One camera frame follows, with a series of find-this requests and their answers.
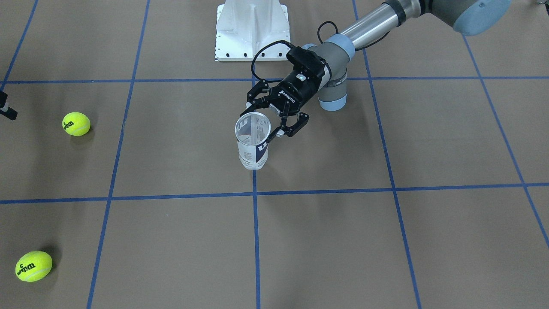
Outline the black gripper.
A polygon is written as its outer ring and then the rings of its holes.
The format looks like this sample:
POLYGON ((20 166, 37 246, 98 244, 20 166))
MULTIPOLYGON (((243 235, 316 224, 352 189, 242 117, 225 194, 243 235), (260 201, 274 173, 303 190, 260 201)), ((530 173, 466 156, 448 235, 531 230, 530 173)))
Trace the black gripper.
POLYGON ((307 125, 310 117, 300 110, 318 93, 326 78, 326 69, 318 72, 312 69, 294 69, 276 86, 269 87, 268 82, 258 82, 249 90, 246 96, 246 114, 270 108, 281 118, 280 125, 268 135, 266 143, 270 143, 275 137, 293 137, 307 125), (287 119, 293 115, 297 115, 297 121, 294 125, 288 126, 287 119))

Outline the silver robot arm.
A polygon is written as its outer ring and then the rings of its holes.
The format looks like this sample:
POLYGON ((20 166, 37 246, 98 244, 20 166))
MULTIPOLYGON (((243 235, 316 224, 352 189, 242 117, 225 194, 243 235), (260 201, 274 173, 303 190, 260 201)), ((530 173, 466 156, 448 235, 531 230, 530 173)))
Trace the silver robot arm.
POLYGON ((320 45, 295 46, 286 40, 273 42, 288 47, 286 58, 293 65, 284 79, 259 79, 246 95, 243 115, 270 108, 281 122, 268 136, 294 136, 309 120, 302 107, 317 95, 326 111, 338 111, 347 101, 347 65, 357 51, 364 50, 409 19, 431 14, 465 36, 478 35, 504 16, 510 0, 385 0, 342 32, 320 45))

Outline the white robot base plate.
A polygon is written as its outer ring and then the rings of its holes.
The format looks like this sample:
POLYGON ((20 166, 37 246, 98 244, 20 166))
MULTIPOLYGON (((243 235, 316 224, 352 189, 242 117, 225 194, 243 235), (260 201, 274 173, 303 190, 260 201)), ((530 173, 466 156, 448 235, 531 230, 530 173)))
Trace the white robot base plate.
POLYGON ((273 42, 290 41, 287 6, 278 0, 226 0, 217 7, 216 61, 285 61, 289 50, 273 42))

